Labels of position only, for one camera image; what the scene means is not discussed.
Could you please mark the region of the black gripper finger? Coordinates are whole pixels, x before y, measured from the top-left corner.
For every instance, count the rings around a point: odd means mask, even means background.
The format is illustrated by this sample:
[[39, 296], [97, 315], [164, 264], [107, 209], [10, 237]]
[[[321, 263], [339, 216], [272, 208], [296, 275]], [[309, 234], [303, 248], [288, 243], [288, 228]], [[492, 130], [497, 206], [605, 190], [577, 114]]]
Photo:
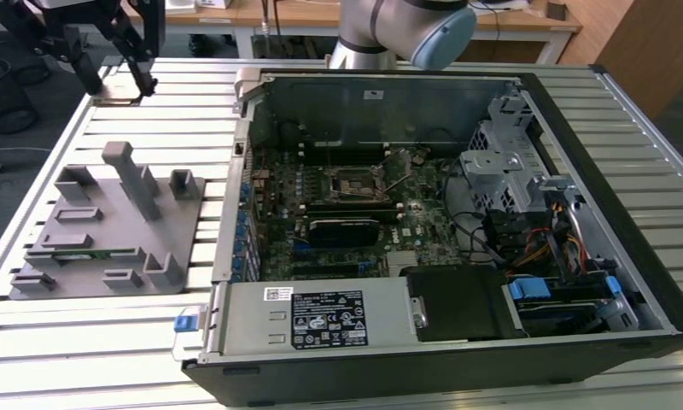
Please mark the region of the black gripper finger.
[[103, 81], [76, 25], [93, 25], [101, 16], [99, 1], [0, 1], [0, 24], [28, 50], [71, 65], [91, 95], [101, 91]]
[[131, 8], [141, 17], [143, 32], [135, 28], [121, 1], [99, 1], [99, 6], [103, 16], [96, 27], [129, 65], [140, 96], [151, 97], [157, 85], [151, 70], [165, 41], [165, 2], [129, 1]]

